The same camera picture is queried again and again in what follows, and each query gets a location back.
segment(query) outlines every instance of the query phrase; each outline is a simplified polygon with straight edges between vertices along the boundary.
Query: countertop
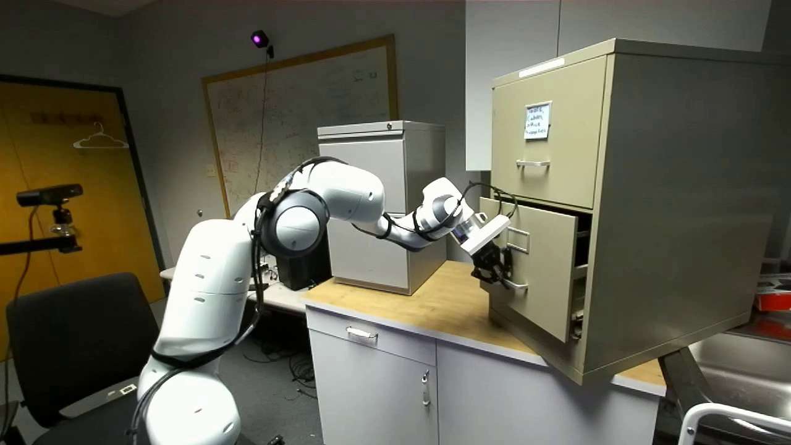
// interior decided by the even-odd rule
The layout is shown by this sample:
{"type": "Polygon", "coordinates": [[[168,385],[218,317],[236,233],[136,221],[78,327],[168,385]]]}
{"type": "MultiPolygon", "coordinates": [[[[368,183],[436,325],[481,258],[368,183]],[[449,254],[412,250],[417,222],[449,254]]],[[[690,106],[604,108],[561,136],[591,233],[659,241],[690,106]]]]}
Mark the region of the countertop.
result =
{"type": "MultiPolygon", "coordinates": [[[[445,262],[414,295],[393,295],[368,288],[321,283],[307,295],[307,307],[368,318],[420,336],[478,348],[487,354],[545,367],[524,341],[489,322],[489,297],[472,278],[472,265],[445,262]]],[[[664,396],[658,361],[613,375],[613,385],[664,396]]]]}

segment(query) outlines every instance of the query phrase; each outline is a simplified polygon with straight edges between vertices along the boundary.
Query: beige filing cabinet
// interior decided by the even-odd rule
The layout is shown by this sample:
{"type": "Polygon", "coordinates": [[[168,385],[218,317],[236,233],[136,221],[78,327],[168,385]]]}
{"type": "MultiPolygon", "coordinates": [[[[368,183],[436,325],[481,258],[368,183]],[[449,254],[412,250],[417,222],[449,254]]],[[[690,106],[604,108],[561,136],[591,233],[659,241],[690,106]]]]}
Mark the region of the beige filing cabinet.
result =
{"type": "MultiPolygon", "coordinates": [[[[376,173],[386,186],[382,211],[407,216],[421,204],[421,189],[445,173],[441,127],[421,121],[370,121],[321,127],[319,154],[376,173]]],[[[336,279],[412,295],[446,258],[445,241],[407,252],[330,221],[329,265],[336,279]]]]}
{"type": "Polygon", "coordinates": [[[750,314],[787,175],[791,65],[608,39],[494,79],[489,317],[576,383],[750,314]]]}

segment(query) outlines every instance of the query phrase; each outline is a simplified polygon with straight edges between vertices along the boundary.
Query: office chair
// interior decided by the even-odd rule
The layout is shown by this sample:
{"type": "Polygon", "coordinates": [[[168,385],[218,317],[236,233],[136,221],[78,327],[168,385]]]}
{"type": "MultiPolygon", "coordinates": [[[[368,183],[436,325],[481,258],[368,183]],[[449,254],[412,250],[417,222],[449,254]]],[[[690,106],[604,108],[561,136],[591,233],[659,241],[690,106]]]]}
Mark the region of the office chair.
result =
{"type": "Polygon", "coordinates": [[[33,293],[7,305],[7,335],[28,415],[49,428],[36,445],[125,445],[136,390],[78,415],[63,409],[136,378],[158,325],[138,279],[104,275],[33,293]]]}

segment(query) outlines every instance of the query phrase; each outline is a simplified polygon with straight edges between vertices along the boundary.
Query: wall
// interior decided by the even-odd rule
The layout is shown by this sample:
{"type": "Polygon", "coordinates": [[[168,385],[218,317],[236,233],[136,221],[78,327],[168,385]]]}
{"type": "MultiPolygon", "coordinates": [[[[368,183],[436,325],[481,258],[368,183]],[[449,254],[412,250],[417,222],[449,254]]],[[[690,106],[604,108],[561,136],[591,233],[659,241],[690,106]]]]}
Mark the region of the wall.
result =
{"type": "Polygon", "coordinates": [[[459,6],[162,0],[121,23],[132,82],[127,106],[168,265],[200,217],[221,217],[200,79],[256,68],[247,34],[265,27],[277,56],[394,34],[400,113],[446,129],[446,171],[465,183],[459,148],[459,6]]]}
{"type": "Polygon", "coordinates": [[[117,87],[121,39],[114,21],[52,0],[0,0],[0,71],[117,87]]]}
{"type": "MultiPolygon", "coordinates": [[[[763,51],[765,55],[791,55],[791,2],[787,0],[774,0],[769,23],[765,23],[765,37],[763,37],[763,51]]],[[[765,246],[765,254],[784,259],[786,270],[791,270],[791,175],[786,175],[786,194],[775,211],[770,238],[765,246]]]]}

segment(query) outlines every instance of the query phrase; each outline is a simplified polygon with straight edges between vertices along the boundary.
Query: whiteboard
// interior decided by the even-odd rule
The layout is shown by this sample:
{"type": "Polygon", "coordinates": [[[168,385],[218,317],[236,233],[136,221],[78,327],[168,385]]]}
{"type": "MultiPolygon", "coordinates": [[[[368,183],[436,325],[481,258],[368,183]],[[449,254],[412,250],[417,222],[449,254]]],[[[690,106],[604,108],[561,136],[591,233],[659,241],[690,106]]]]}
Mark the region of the whiteboard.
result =
{"type": "Polygon", "coordinates": [[[397,116],[394,37],[205,76],[201,91],[225,213],[231,216],[319,155],[316,127],[397,116]]]}

